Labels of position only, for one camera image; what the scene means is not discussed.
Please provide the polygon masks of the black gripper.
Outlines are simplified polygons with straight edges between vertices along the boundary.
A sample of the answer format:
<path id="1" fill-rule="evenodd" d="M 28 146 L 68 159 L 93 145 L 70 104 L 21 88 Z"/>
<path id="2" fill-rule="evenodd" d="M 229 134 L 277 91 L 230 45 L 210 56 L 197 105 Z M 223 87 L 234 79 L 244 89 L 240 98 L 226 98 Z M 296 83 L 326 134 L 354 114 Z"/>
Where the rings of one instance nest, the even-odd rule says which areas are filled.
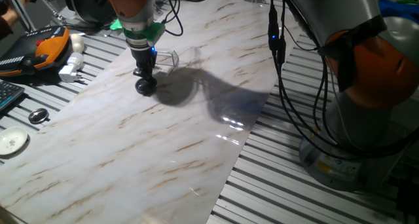
<path id="1" fill-rule="evenodd" d="M 153 68 L 155 67 L 157 56 L 155 48 L 147 47 L 142 50 L 131 49 L 131 53 L 136 61 L 136 68 L 133 71 L 133 75 L 138 77 L 137 83 L 143 82 L 143 74 L 145 74 L 147 84 L 154 83 Z"/>

